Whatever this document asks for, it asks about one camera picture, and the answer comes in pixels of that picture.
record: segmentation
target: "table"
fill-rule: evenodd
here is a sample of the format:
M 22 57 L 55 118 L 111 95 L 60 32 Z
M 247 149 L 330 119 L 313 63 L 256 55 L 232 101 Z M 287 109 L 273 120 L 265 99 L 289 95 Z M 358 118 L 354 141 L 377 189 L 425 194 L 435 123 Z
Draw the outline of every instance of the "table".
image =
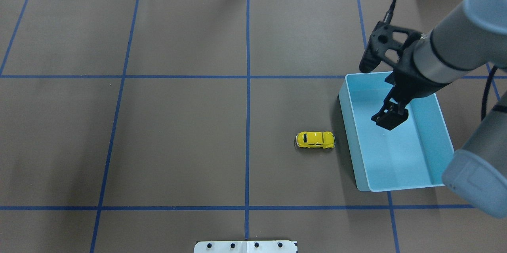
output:
M 446 188 L 355 187 L 337 93 L 390 1 L 0 0 L 0 250 L 505 251 L 507 221 Z M 393 24 L 460 1 L 398 0 Z M 455 148 L 487 74 L 437 93 Z M 336 148 L 296 149 L 304 130 Z

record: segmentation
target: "yellow toy car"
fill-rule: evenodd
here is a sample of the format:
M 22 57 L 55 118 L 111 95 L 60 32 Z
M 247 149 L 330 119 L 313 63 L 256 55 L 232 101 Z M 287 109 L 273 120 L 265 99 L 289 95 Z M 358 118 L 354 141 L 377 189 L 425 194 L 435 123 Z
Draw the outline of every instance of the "yellow toy car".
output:
M 335 136 L 329 131 L 303 131 L 295 136 L 295 144 L 300 148 L 335 148 Z

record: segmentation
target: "metal mounting plate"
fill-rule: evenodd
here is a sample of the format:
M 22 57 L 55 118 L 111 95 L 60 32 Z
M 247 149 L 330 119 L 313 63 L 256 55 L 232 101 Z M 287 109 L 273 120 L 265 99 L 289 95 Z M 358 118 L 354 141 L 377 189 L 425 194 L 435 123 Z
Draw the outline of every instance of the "metal mounting plate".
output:
M 194 253 L 297 253 L 297 242 L 289 240 L 197 242 Z

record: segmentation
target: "plastic bin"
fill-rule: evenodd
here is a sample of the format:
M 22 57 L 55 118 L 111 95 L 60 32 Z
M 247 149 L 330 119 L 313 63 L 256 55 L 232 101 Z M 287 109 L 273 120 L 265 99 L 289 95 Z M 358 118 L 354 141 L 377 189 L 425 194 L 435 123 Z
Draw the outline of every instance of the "plastic bin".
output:
M 382 192 L 443 186 L 454 149 L 436 95 L 412 100 L 407 121 L 389 131 L 371 120 L 391 72 L 348 74 L 339 98 L 357 188 Z

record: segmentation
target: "blue tape line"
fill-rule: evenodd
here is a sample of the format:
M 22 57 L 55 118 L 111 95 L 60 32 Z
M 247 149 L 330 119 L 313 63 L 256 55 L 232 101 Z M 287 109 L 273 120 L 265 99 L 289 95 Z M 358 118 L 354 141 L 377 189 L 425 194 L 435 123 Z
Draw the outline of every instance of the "blue tape line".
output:
M 345 76 L 341 75 L 252 75 L 252 79 L 343 79 Z
M 95 251 L 95 242 L 97 240 L 98 226 L 100 222 L 100 212 L 102 210 L 102 204 L 104 201 L 105 186 L 107 183 L 107 174 L 109 173 L 109 163 L 111 162 L 112 146 L 114 144 L 114 135 L 116 134 L 116 125 L 118 123 L 118 114 L 120 112 L 120 105 L 122 101 L 123 87 L 125 86 L 125 76 L 127 74 L 128 59 L 130 55 L 130 47 L 132 45 L 132 37 L 134 35 L 135 19 L 137 17 L 137 8 L 139 6 L 139 0 L 135 0 L 134 15 L 132 15 L 132 24 L 130 25 L 130 34 L 128 38 L 127 51 L 125 53 L 125 63 L 123 64 L 122 81 L 120 83 L 120 90 L 118 91 L 118 100 L 116 101 L 116 110 L 114 111 L 114 119 L 112 121 L 111 138 L 109 140 L 109 148 L 107 149 L 107 158 L 105 161 L 104 175 L 102 180 L 102 186 L 100 188 L 100 196 L 98 200 L 98 210 L 95 218 L 95 226 L 93 228 L 92 242 L 90 246 L 90 253 Z
M 51 78 L 51 79 L 94 79 L 121 78 L 121 75 L 1 75 L 0 78 Z
M 250 210 L 373 210 L 389 209 L 387 205 L 252 205 Z
M 250 76 L 250 0 L 246 0 L 246 74 Z
M 420 204 L 420 205 L 393 205 L 393 209 L 460 209 L 474 208 L 471 204 Z
M 25 0 L 23 4 L 23 8 L 19 13 L 18 21 L 16 22 L 16 26 L 14 27 L 14 31 L 12 32 L 11 40 L 9 41 L 9 45 L 7 46 L 7 51 L 5 52 L 4 60 L 2 61 L 2 65 L 0 67 L 0 75 L 4 72 L 5 63 L 7 63 L 7 58 L 9 58 L 9 53 L 11 51 L 12 44 L 14 42 L 14 38 L 16 38 L 16 33 L 18 33 L 19 24 L 21 23 L 21 19 L 23 18 L 23 14 L 25 13 L 25 9 L 27 8 L 27 4 L 29 0 Z
M 345 75 L 125 75 L 125 78 L 186 78 L 186 79 L 343 79 Z M 122 75 L 0 75 L 0 78 L 123 78 Z M 487 79 L 488 76 L 463 76 L 462 79 Z M 495 79 L 507 79 L 507 76 L 495 76 Z
M 97 210 L 96 206 L 0 206 L 0 210 Z
M 364 31 L 364 20 L 362 18 L 362 8 L 361 8 L 361 0 L 357 0 L 357 9 L 359 11 L 359 20 L 361 22 L 361 32 L 362 32 L 362 44 L 364 45 L 364 49 L 366 49 L 366 32 Z
M 244 206 L 103 206 L 102 210 L 125 210 L 125 211 L 205 211 L 205 210 L 245 210 Z
M 246 0 L 245 240 L 250 235 L 250 0 Z
M 391 191 L 387 192 L 387 200 L 389 201 L 389 213 L 391 214 L 391 226 L 393 228 L 393 238 L 395 240 L 396 253 L 400 253 L 400 244 L 398 243 L 398 230 L 396 229 L 395 210 L 393 208 L 393 198 L 391 197 Z
M 491 72 L 491 67 L 489 66 L 489 63 L 486 63 L 486 68 L 488 69 L 488 73 Z M 491 80 L 491 85 L 493 86 L 493 89 L 495 91 L 496 99 L 500 100 L 500 93 L 498 92 L 498 88 L 496 87 L 495 83 L 495 77 L 493 77 L 493 80 Z
M 125 78 L 246 79 L 241 75 L 126 75 Z
M 422 204 L 422 205 L 249 205 L 248 210 L 387 210 L 387 209 L 470 209 L 469 204 Z M 0 210 L 98 210 L 98 206 L 0 206 Z M 246 210 L 242 205 L 225 206 L 102 206 L 104 210 L 121 211 L 206 211 Z

